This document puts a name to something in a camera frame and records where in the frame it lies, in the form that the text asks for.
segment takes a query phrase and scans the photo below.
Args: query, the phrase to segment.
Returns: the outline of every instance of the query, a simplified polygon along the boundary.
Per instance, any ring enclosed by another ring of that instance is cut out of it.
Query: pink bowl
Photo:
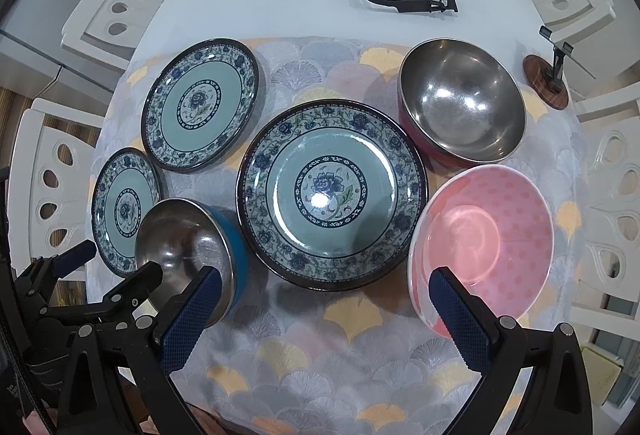
[[[428,292],[447,266],[496,316],[522,316],[542,291],[553,256],[551,214],[518,171],[492,164],[456,175],[422,212],[409,249],[408,284],[418,316],[449,336]]]

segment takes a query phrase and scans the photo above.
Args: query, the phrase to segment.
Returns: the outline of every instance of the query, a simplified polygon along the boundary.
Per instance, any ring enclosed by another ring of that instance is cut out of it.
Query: black cable
[[[9,325],[4,314],[4,309],[0,306],[0,338],[2,345],[6,350],[6,354],[9,356],[9,361],[14,367],[15,375],[20,379],[24,390],[27,392],[27,396],[33,404],[33,408],[40,417],[40,420],[44,424],[50,435],[56,435],[56,426],[53,424],[49,412],[42,404],[42,401],[38,397],[38,393],[31,382],[29,370],[24,367],[22,357],[18,351],[18,347],[15,345],[14,338],[9,330]]]

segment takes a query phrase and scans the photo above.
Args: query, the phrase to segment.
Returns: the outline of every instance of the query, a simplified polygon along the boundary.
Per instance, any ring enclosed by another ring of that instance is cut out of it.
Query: wooden coaster
[[[569,92],[566,90],[564,82],[562,83],[562,90],[559,94],[556,94],[549,88],[549,83],[543,75],[545,69],[551,68],[548,61],[535,54],[529,54],[522,61],[522,68],[524,69],[527,84],[538,93],[547,105],[556,110],[564,110],[566,108],[566,105],[569,104]]]

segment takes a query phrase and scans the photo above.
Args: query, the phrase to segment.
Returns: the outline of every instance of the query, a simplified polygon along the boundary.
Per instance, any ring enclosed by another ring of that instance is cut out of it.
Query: plate
[[[136,270],[136,236],[146,213],[160,200],[158,173],[140,150],[113,154],[98,175],[91,202],[95,245],[111,272]]]
[[[395,268],[427,200],[406,134],[346,100],[290,108],[253,140],[236,199],[245,237],[276,274],[315,290],[349,290]]]
[[[165,170],[214,160],[254,108],[258,63],[242,43],[209,40],[175,57],[156,79],[142,111],[146,152]]]

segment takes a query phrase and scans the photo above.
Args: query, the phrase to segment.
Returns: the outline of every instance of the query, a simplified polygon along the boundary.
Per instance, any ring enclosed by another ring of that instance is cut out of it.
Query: blue gripper pad
[[[222,278],[218,269],[211,269],[162,336],[160,366],[164,375],[184,366],[213,309],[220,301]]]
[[[438,269],[429,278],[429,297],[469,370],[485,375],[491,367],[489,336]]]

